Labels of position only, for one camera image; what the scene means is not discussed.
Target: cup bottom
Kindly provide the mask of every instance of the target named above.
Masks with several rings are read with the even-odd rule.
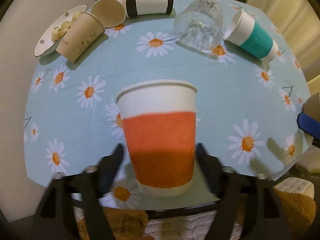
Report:
[[[192,188],[193,178],[185,185],[173,188],[156,188],[141,184],[137,180],[138,188],[142,194],[150,197],[176,197],[184,194]]]

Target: pink and white paper cup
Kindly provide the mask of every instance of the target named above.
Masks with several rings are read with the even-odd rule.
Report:
[[[124,0],[98,0],[93,4],[91,13],[100,19],[105,28],[116,27],[126,18]]]
[[[128,17],[143,14],[172,13],[173,0],[125,0]]]

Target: transparent plastic cup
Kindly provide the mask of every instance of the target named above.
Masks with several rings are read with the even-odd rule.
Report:
[[[182,45],[202,51],[221,44],[223,14],[214,0],[195,0],[174,20],[173,32]]]

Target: plate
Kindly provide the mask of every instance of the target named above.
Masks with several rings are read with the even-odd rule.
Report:
[[[42,34],[41,38],[39,39],[36,48],[35,48],[35,56],[40,57],[40,56],[47,56],[54,52],[59,45],[62,37],[60,40],[53,42],[51,41],[51,34],[52,31],[55,27],[60,27],[62,22],[64,21],[71,21],[74,13],[78,11],[85,12],[87,10],[87,6],[85,4],[78,5],[76,7],[73,7],[72,9],[68,10],[64,14],[62,14],[58,19],[56,19],[50,26],[49,28]]]

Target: floral tablecloth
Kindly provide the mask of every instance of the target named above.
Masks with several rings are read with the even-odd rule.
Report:
[[[24,149],[28,177],[47,186],[54,172],[80,173],[125,143],[115,96],[124,87],[177,79],[198,88],[196,141],[238,173],[277,178],[311,143],[296,124],[310,96],[300,65],[286,41],[259,9],[216,0],[226,29],[244,8],[279,45],[269,67],[224,43],[207,54],[183,48],[169,35],[173,20],[193,0],[174,0],[170,16],[140,16],[107,29],[73,64],[58,53],[40,58],[26,106]],[[190,192],[151,198],[137,187],[128,153],[112,191],[101,204],[161,210],[209,203],[212,195],[195,165]]]

